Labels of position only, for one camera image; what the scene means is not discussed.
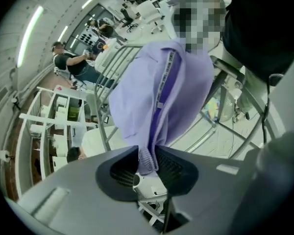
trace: office chair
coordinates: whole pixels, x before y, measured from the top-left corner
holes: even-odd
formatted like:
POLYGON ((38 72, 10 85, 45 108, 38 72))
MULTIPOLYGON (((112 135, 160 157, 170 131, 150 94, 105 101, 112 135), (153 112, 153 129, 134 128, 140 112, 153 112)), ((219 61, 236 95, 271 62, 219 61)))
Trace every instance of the office chair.
POLYGON ((155 29, 159 29, 162 32, 163 23, 158 25, 157 22, 161 22, 162 15, 159 10, 152 4, 150 0, 147 0, 136 7, 136 10, 141 15, 141 18, 146 24, 154 23, 156 26, 151 29, 151 34, 153 34, 155 29))
POLYGON ((132 28, 137 27, 138 24, 137 24, 137 23, 132 24, 132 22, 133 22, 134 20, 133 20, 131 17, 129 17, 129 15, 128 15, 126 9, 121 9, 121 12, 122 12, 122 14, 124 15, 124 19, 126 20, 126 23, 124 23, 124 24, 122 25, 122 28, 124 28, 124 27, 127 26, 127 27, 128 27, 127 32, 131 32, 132 28))

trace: window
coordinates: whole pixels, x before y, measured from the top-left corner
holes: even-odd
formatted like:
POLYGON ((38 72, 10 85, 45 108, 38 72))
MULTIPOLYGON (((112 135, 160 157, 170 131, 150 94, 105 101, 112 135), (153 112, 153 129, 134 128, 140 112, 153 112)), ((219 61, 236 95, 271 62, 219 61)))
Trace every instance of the window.
POLYGON ((87 45, 83 41, 75 37, 70 37, 65 46, 65 49, 74 53, 75 55, 81 56, 83 55, 83 51, 86 50, 88 47, 89 45, 87 45))
POLYGON ((76 27, 73 34, 70 36, 68 42, 66 43, 65 49, 74 53, 75 55, 82 55, 83 51, 90 47, 89 44, 93 44, 94 41, 96 41, 94 40, 94 38, 91 38, 88 41, 86 39, 81 38, 83 33, 85 33, 85 29, 87 28, 87 22, 91 19, 99 20, 102 18, 109 18, 112 21, 116 22, 116 20, 114 20, 113 15, 108 10, 106 10, 100 4, 97 4, 90 12, 88 12, 88 14, 76 27))

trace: person's arm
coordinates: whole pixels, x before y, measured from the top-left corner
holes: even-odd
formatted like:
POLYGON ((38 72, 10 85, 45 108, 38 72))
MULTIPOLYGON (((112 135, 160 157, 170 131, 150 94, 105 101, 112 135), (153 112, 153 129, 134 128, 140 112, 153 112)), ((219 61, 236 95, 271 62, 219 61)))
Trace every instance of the person's arm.
POLYGON ((104 29, 107 25, 104 23, 102 26, 99 27, 99 30, 104 29))
POLYGON ((86 60, 88 58, 88 55, 82 55, 78 57, 68 58, 67 59, 67 66, 77 65, 80 62, 86 60))

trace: lavender shirt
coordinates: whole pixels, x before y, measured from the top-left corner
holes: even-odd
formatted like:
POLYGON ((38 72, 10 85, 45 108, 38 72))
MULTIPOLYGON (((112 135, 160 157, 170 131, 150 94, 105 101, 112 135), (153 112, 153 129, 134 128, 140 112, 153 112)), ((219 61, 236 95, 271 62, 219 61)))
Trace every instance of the lavender shirt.
POLYGON ((188 53, 181 39, 145 45, 128 66, 109 104, 123 140, 139 147, 141 175, 158 170, 155 145, 167 145, 188 129, 213 78, 208 52, 188 53))

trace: green object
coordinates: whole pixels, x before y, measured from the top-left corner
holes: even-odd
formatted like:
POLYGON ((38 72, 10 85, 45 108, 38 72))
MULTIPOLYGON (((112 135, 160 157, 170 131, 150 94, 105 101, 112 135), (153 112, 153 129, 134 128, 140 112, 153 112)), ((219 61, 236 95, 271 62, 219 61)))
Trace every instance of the green object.
POLYGON ((68 113, 68 121, 77 121, 79 114, 79 108, 70 107, 68 113))

